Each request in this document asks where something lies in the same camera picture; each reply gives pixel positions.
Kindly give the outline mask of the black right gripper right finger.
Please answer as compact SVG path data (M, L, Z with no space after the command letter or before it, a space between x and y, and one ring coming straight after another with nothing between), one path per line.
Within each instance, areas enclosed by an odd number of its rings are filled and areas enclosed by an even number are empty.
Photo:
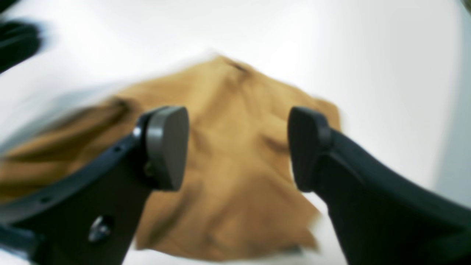
M313 109L293 107L297 188L314 192L349 265L469 265L471 213L395 173Z

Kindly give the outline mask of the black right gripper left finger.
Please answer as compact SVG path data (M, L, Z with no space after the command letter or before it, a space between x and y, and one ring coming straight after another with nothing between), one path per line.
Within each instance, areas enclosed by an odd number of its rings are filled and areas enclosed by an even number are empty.
M122 264L152 191L181 188L189 134L185 107L160 107L79 171L1 206L1 264Z

